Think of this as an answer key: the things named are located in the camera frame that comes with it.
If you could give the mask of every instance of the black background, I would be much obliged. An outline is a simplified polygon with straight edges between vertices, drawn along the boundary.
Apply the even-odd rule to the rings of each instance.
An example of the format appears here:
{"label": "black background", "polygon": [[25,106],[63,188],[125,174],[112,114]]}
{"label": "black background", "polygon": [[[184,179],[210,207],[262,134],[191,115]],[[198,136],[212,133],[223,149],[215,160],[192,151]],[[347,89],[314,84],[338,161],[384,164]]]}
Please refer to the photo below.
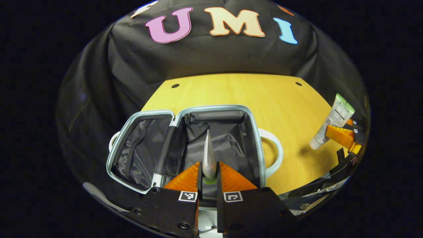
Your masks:
{"label": "black background", "polygon": [[[0,235],[150,237],[77,184],[62,158],[53,116],[61,79],[77,53],[107,25],[144,3],[2,3],[1,102],[7,121],[5,143],[0,144],[6,172]],[[347,52],[365,79],[373,113],[368,149],[357,172],[329,203],[299,224],[296,237],[421,234],[421,219],[413,215],[420,206],[413,201],[420,199],[418,186],[411,186],[421,165],[412,158],[421,159],[421,146],[418,140],[406,141],[417,124],[410,118],[417,108],[406,103],[421,101],[413,92],[421,76],[412,73],[420,64],[417,1],[280,4],[309,19]]]}

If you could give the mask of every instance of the silver cone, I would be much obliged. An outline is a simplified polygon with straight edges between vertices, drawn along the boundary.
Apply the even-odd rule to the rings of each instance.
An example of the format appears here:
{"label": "silver cone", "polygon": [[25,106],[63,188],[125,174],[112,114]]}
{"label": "silver cone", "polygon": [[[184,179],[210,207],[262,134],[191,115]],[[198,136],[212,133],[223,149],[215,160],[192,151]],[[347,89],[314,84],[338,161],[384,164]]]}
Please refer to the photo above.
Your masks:
{"label": "silver cone", "polygon": [[204,180],[207,182],[216,180],[216,159],[214,158],[213,144],[209,130],[207,130],[206,142],[204,143],[203,175]]}

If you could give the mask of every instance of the suitcase handle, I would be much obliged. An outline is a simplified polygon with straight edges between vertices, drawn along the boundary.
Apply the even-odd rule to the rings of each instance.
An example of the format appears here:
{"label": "suitcase handle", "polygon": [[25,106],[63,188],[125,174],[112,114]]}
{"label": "suitcase handle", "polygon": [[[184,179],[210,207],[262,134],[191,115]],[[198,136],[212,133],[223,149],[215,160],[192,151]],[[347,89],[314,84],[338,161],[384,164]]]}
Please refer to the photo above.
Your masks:
{"label": "suitcase handle", "polygon": [[121,133],[121,132],[120,131],[116,132],[116,134],[114,134],[112,136],[112,138],[110,139],[110,142],[109,142],[109,152],[112,152],[113,143],[115,143],[115,140],[118,137],[119,133]]}
{"label": "suitcase handle", "polygon": [[271,140],[277,148],[277,158],[276,161],[266,169],[266,178],[270,177],[272,174],[276,172],[276,170],[280,167],[282,164],[282,158],[283,158],[283,148],[282,144],[280,143],[279,139],[273,135],[272,133],[268,132],[267,130],[258,129],[258,133],[260,134],[260,137],[266,138],[268,140]]}

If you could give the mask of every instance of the white tube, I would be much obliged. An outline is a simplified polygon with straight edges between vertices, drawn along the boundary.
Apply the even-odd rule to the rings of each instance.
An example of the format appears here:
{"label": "white tube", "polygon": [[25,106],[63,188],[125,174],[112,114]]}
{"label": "white tube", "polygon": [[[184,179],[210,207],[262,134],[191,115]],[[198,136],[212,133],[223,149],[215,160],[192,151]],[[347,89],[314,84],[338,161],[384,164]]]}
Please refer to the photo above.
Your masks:
{"label": "white tube", "polygon": [[316,150],[324,145],[329,140],[329,137],[326,136],[327,125],[344,127],[354,112],[354,108],[341,95],[336,94],[332,110],[330,110],[317,134],[311,139],[310,147]]}

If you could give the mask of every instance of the wooden table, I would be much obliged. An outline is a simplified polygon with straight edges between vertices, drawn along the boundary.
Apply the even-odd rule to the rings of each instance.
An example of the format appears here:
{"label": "wooden table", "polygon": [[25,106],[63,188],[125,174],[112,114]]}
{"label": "wooden table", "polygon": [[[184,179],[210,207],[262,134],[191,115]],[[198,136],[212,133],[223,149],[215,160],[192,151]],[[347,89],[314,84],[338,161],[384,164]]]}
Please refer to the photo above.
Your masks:
{"label": "wooden table", "polygon": [[[341,145],[329,141],[315,151],[308,144],[331,105],[301,78],[214,74],[167,80],[142,111],[167,109],[177,115],[188,107],[224,104],[247,106],[253,112],[257,127],[280,140],[282,165],[266,180],[266,186],[276,194],[303,186],[338,164],[336,151]],[[262,139],[262,143],[266,167],[269,167],[276,160],[276,146],[266,139]]]}

